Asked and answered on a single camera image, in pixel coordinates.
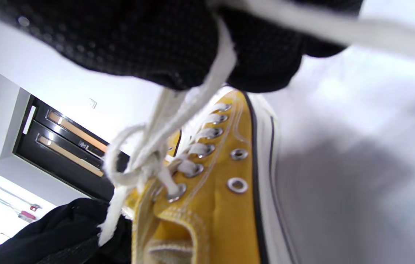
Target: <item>stitching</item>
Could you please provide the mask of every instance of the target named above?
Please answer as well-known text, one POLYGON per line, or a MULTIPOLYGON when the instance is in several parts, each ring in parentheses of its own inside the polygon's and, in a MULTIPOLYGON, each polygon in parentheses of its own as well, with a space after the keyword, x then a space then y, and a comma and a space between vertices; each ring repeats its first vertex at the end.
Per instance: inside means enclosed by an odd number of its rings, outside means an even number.
POLYGON ((144 214, 147 214, 147 212, 148 212, 147 209, 150 207, 150 204, 147 204, 147 199, 148 199, 148 197, 150 199, 152 199, 152 196, 149 195, 149 194, 152 193, 152 192, 150 192, 151 189, 157 187, 156 182, 157 181, 154 180, 152 182, 152 184, 150 185, 150 187, 148 187, 147 190, 143 194, 141 194, 142 199, 136 205, 137 216, 134 218, 134 221, 132 223, 132 232, 133 232, 133 235, 132 235, 133 236, 133 239, 132 239, 133 240, 133 243, 132 243, 133 257, 132 258, 133 258, 133 262, 134 263, 142 263, 144 261, 143 259, 142 260, 140 259, 141 258, 141 255, 142 255, 142 257, 144 257, 144 248, 143 248, 143 245, 141 245, 140 243, 138 243, 138 240, 139 240, 138 233, 139 233, 139 231, 137 230, 137 223, 139 222, 139 220, 141 218, 142 212, 144 212, 144 214))
POLYGON ((198 264, 209 263, 209 236, 207 228, 201 218, 199 218, 194 212, 186 212, 185 210, 173 207, 162 212, 159 217, 165 217, 165 220, 176 222, 177 224, 181 224, 187 228, 191 233, 191 239, 193 239, 193 247, 195 249, 195 254, 197 253, 198 264), (204 252, 202 249, 199 252, 196 252, 199 244, 198 240, 194 239, 196 235, 198 235, 200 240, 206 245, 206 247, 204 247, 204 252))
POLYGON ((240 123, 240 119, 241 119, 241 117, 242 117, 242 115, 243 115, 243 107, 244 107, 244 103, 243 103, 243 102, 238 102, 238 101, 235 101, 235 103, 236 103, 236 104, 238 104, 238 105, 239 105, 239 107, 240 107, 240 109, 239 109, 239 111, 238 111, 238 114, 237 114, 237 115, 236 115, 236 117, 235 117, 235 126, 234 126, 234 134, 235 134, 235 137, 236 137, 239 141, 241 141, 241 142, 243 142, 243 143, 247 144, 249 147, 251 147, 251 141, 250 141, 250 140, 245 139, 245 137, 243 137, 243 136, 240 134, 240 132, 238 131, 238 124, 240 123))

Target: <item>black mesh fabric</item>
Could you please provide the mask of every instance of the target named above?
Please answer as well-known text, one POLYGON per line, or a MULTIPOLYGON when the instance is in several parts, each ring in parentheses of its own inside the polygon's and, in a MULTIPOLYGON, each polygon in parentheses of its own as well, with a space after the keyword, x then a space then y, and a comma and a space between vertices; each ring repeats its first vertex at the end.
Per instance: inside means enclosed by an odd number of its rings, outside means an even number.
MULTIPOLYGON (((357 15, 362 0, 298 0, 357 15)), ((236 10, 220 11, 238 53, 229 84, 248 92, 286 87, 302 55, 344 47, 285 30, 236 10)), ((204 0, 0 0, 0 19, 89 70, 140 77, 165 87, 199 86, 217 52, 204 0)))

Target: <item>white rubber sole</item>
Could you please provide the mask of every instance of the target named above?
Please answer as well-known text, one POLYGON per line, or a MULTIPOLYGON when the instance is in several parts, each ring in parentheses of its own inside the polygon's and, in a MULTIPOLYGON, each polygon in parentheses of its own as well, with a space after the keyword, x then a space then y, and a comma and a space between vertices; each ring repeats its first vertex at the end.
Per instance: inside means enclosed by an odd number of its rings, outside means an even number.
POLYGON ((249 93, 256 115, 256 151, 258 164, 258 188, 263 232, 270 264, 292 264, 287 239, 281 229, 276 212, 272 179, 276 169, 280 132, 278 120, 264 97, 249 93))

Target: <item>sneaker tongue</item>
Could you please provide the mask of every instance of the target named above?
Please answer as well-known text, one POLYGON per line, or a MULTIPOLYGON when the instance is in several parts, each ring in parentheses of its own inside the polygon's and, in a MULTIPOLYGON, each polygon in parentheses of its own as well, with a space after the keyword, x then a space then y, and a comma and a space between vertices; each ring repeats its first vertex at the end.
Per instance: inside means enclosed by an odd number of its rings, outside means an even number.
MULTIPOLYGON (((201 129, 201 127, 204 125, 206 117, 210 114, 210 107, 216 104, 222 97, 224 97, 224 95, 226 95, 228 92, 231 92, 232 90, 234 89, 231 87, 222 87, 219 89, 219 91, 211 98, 209 103, 206 104, 206 106, 203 107, 201 111, 198 112, 198 114, 194 115, 194 117, 182 127, 179 147, 180 150, 184 150, 186 147, 188 147, 191 138, 193 138, 196 133, 198 133, 199 129, 201 129)), ((189 101, 191 98, 194 98, 198 92, 199 87, 191 89, 188 95, 186 95, 185 101, 189 101)))

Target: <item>yellow sneaker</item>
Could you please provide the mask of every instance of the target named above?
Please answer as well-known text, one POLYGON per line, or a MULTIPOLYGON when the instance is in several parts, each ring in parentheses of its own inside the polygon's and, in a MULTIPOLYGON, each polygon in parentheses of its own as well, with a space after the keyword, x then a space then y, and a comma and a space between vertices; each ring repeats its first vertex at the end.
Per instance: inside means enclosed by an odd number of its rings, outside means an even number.
POLYGON ((138 196, 133 263, 287 263, 285 241, 274 235, 273 112, 261 95, 232 91, 205 120, 173 162, 179 193, 151 179, 138 196))

